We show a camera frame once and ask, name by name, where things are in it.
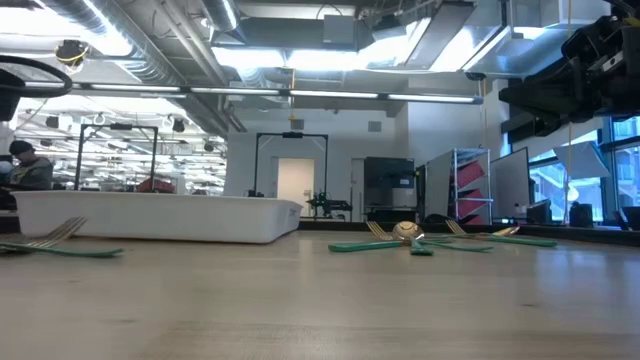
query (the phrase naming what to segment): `white tray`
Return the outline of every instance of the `white tray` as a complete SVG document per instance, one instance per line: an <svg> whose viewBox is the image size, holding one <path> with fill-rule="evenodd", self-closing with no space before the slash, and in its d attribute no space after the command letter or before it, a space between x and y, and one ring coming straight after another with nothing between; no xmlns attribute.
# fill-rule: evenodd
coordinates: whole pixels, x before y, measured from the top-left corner
<svg viewBox="0 0 640 360"><path fill-rule="evenodd" d="M87 217L77 233L140 239L268 243L293 231L302 206L288 200L204 195L20 191L20 228L46 235L67 219Z"/></svg>

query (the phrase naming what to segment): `white door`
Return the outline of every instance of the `white door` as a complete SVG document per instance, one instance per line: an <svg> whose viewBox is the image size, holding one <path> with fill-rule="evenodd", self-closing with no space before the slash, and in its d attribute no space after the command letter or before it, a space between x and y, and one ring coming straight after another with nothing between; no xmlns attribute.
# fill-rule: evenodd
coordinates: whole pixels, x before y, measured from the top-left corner
<svg viewBox="0 0 640 360"><path fill-rule="evenodd" d="M302 205L302 214L310 214L310 194L313 194L314 159L278 159L278 199Z"/></svg>
<svg viewBox="0 0 640 360"><path fill-rule="evenodd" d="M364 221L364 159L351 159L351 206L352 221Z"/></svg>

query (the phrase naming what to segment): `man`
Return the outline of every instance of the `man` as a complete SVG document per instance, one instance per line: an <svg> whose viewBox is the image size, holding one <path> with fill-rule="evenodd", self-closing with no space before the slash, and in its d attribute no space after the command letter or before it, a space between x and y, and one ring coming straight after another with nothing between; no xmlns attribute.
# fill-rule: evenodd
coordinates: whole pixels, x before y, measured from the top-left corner
<svg viewBox="0 0 640 360"><path fill-rule="evenodd" d="M35 154L35 149L26 141L16 140L9 152L20 161L9 173L9 183L29 186L34 189L51 190L53 164Z"/></svg>

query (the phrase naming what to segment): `green handle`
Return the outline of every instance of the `green handle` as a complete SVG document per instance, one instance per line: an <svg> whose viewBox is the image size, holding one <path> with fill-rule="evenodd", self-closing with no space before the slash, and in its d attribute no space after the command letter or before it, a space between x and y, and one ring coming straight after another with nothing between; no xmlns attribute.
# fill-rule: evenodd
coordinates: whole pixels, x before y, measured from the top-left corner
<svg viewBox="0 0 640 360"><path fill-rule="evenodd" d="M470 251L470 252L487 252L487 251L493 250L493 246L456 246L456 245L447 245L446 243L443 243L441 241L420 240L420 243L423 245L439 246L445 249Z"/></svg>
<svg viewBox="0 0 640 360"><path fill-rule="evenodd" d="M61 256L76 256L76 257L91 257L91 258L109 258L114 257L122 252L124 249L107 250L107 251L78 251L78 250L66 250L58 248L41 248L37 246L30 246L24 244L16 244L11 242L0 242L0 247L14 251L22 252L41 252Z"/></svg>
<svg viewBox="0 0 640 360"><path fill-rule="evenodd" d="M363 250L388 249L401 247L401 241L383 241L375 243L346 243L346 244L329 244L331 252L353 252Z"/></svg>
<svg viewBox="0 0 640 360"><path fill-rule="evenodd" d="M529 240L529 239L512 238L507 236L489 236L489 241L501 242L501 243L507 243L507 244L542 246L542 247L555 247L556 245L558 245L558 242L553 240Z"/></svg>
<svg viewBox="0 0 640 360"><path fill-rule="evenodd" d="M411 240L411 255L431 256L433 254L434 254L433 250L429 250L429 249L425 248L424 246L422 246L420 241L415 240L415 239Z"/></svg>

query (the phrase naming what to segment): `small round object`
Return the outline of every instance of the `small round object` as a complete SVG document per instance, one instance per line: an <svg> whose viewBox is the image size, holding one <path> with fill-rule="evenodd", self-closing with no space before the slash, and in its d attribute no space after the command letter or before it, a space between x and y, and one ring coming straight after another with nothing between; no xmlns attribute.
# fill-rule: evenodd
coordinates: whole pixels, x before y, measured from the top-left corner
<svg viewBox="0 0 640 360"><path fill-rule="evenodd" d="M11 165L8 161L0 161L0 174L8 174L13 169L13 165Z"/></svg>
<svg viewBox="0 0 640 360"><path fill-rule="evenodd" d="M409 241L422 234L422 229L411 221L403 221L393 227L393 238L399 241Z"/></svg>

